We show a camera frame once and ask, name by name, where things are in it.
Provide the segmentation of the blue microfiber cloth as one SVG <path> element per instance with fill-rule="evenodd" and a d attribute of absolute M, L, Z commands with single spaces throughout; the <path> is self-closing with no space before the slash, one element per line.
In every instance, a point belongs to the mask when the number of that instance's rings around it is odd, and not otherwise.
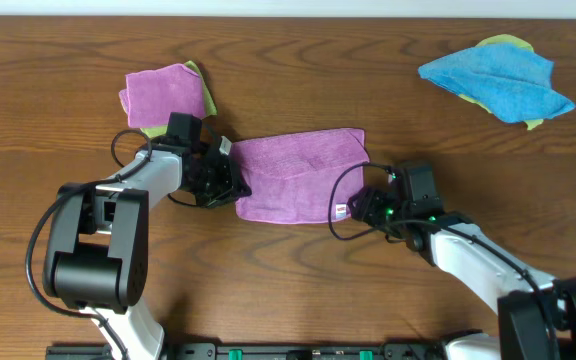
<path fill-rule="evenodd" d="M 555 91 L 554 63 L 510 43 L 471 47 L 419 67 L 419 76 L 483 104 L 505 123 L 553 119 L 575 109 Z"/>

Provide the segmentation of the crumpled green cloth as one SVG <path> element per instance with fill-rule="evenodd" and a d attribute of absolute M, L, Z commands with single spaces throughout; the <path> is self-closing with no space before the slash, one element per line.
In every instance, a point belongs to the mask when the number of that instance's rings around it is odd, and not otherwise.
<path fill-rule="evenodd" d="M 525 41 L 521 38 L 518 38 L 518 37 L 513 36 L 513 35 L 509 35 L 509 34 L 500 34 L 500 35 L 495 35 L 495 36 L 483 39 L 477 44 L 477 47 L 483 47 L 483 46 L 489 46 L 489 45 L 495 45 L 495 44 L 511 44 L 511 45 L 514 45 L 514 46 L 522 49 L 522 50 L 526 50 L 529 52 L 534 51 L 534 48 L 530 43 L 528 43 L 527 41 Z M 471 98 L 465 94 L 459 94 L 458 97 L 464 101 L 471 103 L 471 104 L 478 105 L 479 107 L 483 108 L 489 114 L 492 113 L 492 111 L 488 107 L 486 107 L 483 103 L 475 100 L 474 98 Z M 526 128 L 528 131 L 534 130 L 535 128 L 542 125 L 543 123 L 544 123 L 543 119 L 533 119 L 533 120 L 525 120 L 524 121 L 524 124 L 526 125 Z"/>

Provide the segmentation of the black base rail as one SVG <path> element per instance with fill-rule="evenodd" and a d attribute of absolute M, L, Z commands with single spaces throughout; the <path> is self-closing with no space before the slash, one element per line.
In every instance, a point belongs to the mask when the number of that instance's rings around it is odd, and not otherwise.
<path fill-rule="evenodd" d="M 382 345 L 311 344 L 245 345 L 183 343 L 127 345 L 53 345 L 46 348 L 46 360 L 129 359 L 129 360 L 445 360 L 442 344 L 391 342 Z"/>

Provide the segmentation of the folded green cloth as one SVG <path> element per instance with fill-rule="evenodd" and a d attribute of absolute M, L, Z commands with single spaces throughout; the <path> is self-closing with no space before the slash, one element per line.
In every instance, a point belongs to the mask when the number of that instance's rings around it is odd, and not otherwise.
<path fill-rule="evenodd" d="M 217 115 L 217 107 L 214 103 L 212 95 L 208 89 L 207 83 L 203 78 L 201 70 L 199 66 L 194 63 L 193 61 L 187 61 L 184 63 L 186 67 L 191 69 L 195 72 L 202 80 L 202 87 L 203 87 L 203 101 L 204 101 L 204 112 L 205 117 L 209 116 L 216 116 Z M 145 133 L 148 137 L 154 138 L 157 136 L 165 135 L 167 131 L 167 126 L 156 126 L 156 127 L 149 127 L 149 128 L 141 128 L 141 131 Z"/>

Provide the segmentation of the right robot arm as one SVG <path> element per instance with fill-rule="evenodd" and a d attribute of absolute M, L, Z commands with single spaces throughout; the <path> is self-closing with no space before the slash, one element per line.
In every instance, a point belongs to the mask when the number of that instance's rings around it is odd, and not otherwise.
<path fill-rule="evenodd" d="M 445 358 L 576 359 L 576 277 L 558 279 L 519 260 L 461 214 L 445 212 L 435 192 L 365 188 L 349 211 L 454 276 L 496 314 L 498 336 L 459 335 L 444 343 Z"/>

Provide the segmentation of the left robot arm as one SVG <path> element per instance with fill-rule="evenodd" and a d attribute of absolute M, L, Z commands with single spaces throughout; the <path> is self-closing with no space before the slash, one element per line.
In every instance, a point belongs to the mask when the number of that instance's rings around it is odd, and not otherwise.
<path fill-rule="evenodd" d="M 106 179 L 68 183 L 40 223 L 50 227 L 42 301 L 58 312 L 93 321 L 109 343 L 110 359 L 159 359 L 165 330 L 143 296 L 148 275 L 149 213 L 178 190 L 198 208 L 215 208 L 249 195 L 231 155 L 232 143 L 160 136 L 147 139 L 134 159 Z"/>

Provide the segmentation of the purple microfiber cloth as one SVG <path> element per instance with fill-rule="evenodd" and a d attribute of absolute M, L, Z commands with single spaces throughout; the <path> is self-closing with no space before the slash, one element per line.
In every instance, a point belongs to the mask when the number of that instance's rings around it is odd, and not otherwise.
<path fill-rule="evenodd" d="M 346 170 L 369 160 L 364 142 L 364 130 L 338 128 L 235 143 L 231 155 L 251 189 L 237 215 L 280 225 L 349 218 L 348 200 L 364 181 L 360 167 Z"/>

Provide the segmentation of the folded purple cloth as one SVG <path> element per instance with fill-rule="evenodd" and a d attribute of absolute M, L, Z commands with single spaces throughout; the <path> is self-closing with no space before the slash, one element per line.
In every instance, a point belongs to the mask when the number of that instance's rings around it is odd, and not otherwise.
<path fill-rule="evenodd" d="M 181 63 L 127 74 L 119 97 L 131 128 L 167 125 L 171 113 L 207 115 L 203 80 Z"/>

